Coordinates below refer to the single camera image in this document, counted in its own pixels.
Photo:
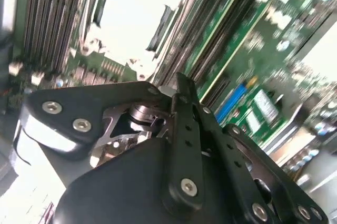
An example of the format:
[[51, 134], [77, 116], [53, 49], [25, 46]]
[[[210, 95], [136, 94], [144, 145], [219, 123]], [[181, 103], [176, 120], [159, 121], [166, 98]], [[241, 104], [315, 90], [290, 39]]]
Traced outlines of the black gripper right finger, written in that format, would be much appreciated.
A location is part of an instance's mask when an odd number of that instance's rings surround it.
[[238, 126], [221, 128], [202, 106], [195, 83], [186, 78], [202, 137], [224, 169], [234, 223], [328, 223], [324, 211]]

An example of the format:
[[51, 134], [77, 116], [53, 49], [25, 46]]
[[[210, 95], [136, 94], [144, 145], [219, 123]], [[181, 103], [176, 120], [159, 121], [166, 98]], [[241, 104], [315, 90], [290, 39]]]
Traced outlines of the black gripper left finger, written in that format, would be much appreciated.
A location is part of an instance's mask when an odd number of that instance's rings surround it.
[[147, 82], [38, 90], [24, 101], [21, 128], [58, 156], [75, 160], [112, 136], [128, 134], [132, 119], [150, 124], [150, 139], [168, 138], [177, 104], [194, 106], [186, 78], [177, 75], [173, 97]]

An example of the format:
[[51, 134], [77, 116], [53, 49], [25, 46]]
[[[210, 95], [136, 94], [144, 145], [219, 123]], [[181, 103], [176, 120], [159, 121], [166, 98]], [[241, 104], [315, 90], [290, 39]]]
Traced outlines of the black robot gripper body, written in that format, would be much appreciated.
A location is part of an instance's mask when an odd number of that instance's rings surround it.
[[77, 178], [54, 223], [234, 223], [224, 169], [202, 143], [197, 109], [177, 104], [168, 138], [151, 138]]

